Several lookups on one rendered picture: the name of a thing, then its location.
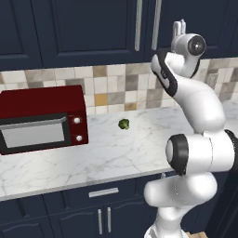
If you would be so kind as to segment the green broccoli floret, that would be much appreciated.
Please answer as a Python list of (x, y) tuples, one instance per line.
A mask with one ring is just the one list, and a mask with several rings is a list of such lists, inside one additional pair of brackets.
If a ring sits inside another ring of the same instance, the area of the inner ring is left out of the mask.
[(121, 129), (128, 130), (129, 129), (129, 120), (128, 119), (122, 119), (119, 121), (118, 126)]

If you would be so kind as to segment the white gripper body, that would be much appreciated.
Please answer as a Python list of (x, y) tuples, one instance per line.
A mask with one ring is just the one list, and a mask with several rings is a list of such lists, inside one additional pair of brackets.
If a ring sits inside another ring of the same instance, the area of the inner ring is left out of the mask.
[(173, 36), (177, 37), (186, 33), (186, 22), (185, 20), (175, 21), (173, 23)]

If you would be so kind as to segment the navy wall cabinet door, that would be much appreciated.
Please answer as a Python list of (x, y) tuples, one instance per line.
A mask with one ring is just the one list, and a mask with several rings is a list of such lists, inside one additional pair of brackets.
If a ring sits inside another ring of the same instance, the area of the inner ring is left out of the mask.
[(135, 50), (137, 0), (31, 0), (45, 68), (143, 61)]
[(0, 71), (40, 68), (31, 0), (0, 0)]
[(181, 19), (187, 33), (205, 39), (203, 59), (238, 57), (238, 0), (162, 0), (158, 45), (152, 50), (155, 1), (148, 0), (145, 61), (159, 48), (170, 48), (173, 23)]

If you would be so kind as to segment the black microwave door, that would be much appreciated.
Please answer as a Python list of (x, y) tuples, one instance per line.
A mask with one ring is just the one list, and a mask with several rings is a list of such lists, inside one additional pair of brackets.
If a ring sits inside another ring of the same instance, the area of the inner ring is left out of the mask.
[(60, 119), (64, 116), (66, 121), (61, 124), (0, 130), (0, 153), (6, 155), (71, 145), (69, 120), (65, 112), (0, 119), (1, 126)]

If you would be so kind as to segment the navy drawer front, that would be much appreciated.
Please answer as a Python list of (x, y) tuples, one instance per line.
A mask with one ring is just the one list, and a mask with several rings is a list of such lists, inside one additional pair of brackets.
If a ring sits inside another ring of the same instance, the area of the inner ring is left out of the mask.
[(42, 195), (0, 202), (0, 224), (45, 215), (46, 207)]
[[(116, 194), (89, 198), (88, 193), (118, 187)], [(114, 182), (102, 183), (82, 188), (69, 189), (60, 192), (51, 192), (43, 195), (47, 212), (56, 214), (63, 211), (104, 205), (109, 202), (117, 202), (127, 198), (133, 198), (136, 194), (137, 180), (135, 178), (124, 179)]]
[[(162, 173), (166, 174), (166, 178), (176, 176), (176, 173), (174, 171), (168, 171), (168, 172), (162, 172)], [(137, 195), (142, 196), (144, 194), (145, 185), (150, 181), (161, 179), (162, 173), (137, 178)]]

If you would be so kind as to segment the navy base cabinet door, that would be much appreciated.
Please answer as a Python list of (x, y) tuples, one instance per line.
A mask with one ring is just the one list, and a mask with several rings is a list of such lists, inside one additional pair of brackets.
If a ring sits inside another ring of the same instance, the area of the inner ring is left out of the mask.
[(238, 173), (217, 172), (216, 195), (189, 211), (182, 219), (181, 228), (190, 233), (204, 231), (208, 238), (218, 238), (218, 228), (238, 186)]
[(48, 217), (0, 225), (0, 238), (55, 238)]
[[(99, 234), (98, 209), (102, 212), (102, 235)], [(62, 212), (49, 218), (55, 238), (105, 238), (102, 206)]]
[[(107, 207), (112, 210), (112, 232), (108, 233)], [(104, 206), (106, 238), (144, 238), (153, 224), (157, 209), (149, 206), (142, 197)]]

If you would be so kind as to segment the red microwave oven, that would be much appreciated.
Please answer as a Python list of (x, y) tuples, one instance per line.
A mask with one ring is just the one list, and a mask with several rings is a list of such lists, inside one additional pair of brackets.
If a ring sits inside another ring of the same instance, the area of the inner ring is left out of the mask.
[(80, 86), (53, 86), (0, 92), (0, 119), (65, 112), (71, 145), (88, 143), (86, 104)]

